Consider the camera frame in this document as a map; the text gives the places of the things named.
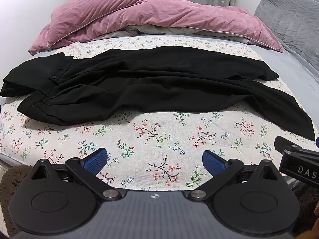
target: black garment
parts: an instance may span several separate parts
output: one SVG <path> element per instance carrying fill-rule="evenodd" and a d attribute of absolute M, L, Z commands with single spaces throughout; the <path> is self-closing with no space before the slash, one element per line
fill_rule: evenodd
<path fill-rule="evenodd" d="M 281 128 L 314 140 L 296 100 L 255 78 L 278 75 L 263 61 L 196 48 L 111 49 L 89 59 L 60 53 L 27 61 L 4 79 L 0 95 L 34 91 L 18 111 L 56 125 L 106 120 L 121 107 L 211 112 L 245 100 Z"/>

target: metal screw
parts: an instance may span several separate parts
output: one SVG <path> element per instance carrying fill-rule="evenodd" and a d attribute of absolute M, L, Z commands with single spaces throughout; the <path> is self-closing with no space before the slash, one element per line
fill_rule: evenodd
<path fill-rule="evenodd" d="M 201 199 L 206 196 L 206 192 L 202 190 L 194 190 L 190 193 L 193 198 Z"/>
<path fill-rule="evenodd" d="M 116 190 L 106 190 L 106 191 L 103 191 L 103 196 L 104 197 L 107 197 L 107 198 L 115 198 L 117 197 L 119 194 L 118 191 Z"/>

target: flower print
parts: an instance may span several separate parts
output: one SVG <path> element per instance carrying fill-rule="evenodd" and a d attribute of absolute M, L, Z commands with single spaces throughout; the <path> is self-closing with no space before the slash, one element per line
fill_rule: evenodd
<path fill-rule="evenodd" d="M 178 181 L 178 177 L 173 177 L 173 178 L 172 178 L 172 182 L 175 182 L 175 183 L 176 183 L 177 181 Z"/>
<path fill-rule="evenodd" d="M 155 172 L 155 173 L 153 174 L 154 180 L 155 180 L 155 181 L 158 180 L 159 176 L 160 176 L 160 175 L 158 174 L 158 172 Z"/>
<path fill-rule="evenodd" d="M 175 169 L 175 166 L 171 166 L 171 165 L 170 165 L 170 166 L 168 167 L 168 171 L 170 171 L 170 172 L 173 172 L 174 169 Z"/>

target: logo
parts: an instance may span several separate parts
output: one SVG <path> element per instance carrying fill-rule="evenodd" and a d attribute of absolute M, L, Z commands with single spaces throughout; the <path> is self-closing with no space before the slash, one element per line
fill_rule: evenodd
<path fill-rule="evenodd" d="M 151 195 L 151 198 L 153 198 L 153 199 L 157 199 L 159 197 L 160 197 L 160 195 L 157 194 L 157 193 L 154 193 L 154 194 Z"/>

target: pink duvet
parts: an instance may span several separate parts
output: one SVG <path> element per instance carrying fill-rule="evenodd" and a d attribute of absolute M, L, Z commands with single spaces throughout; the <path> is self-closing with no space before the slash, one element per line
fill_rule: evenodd
<path fill-rule="evenodd" d="M 187 0 L 71 0 L 52 12 L 51 22 L 29 52 L 85 42 L 128 25 L 144 24 L 232 33 L 283 51 L 268 27 L 240 7 L 214 7 Z"/>

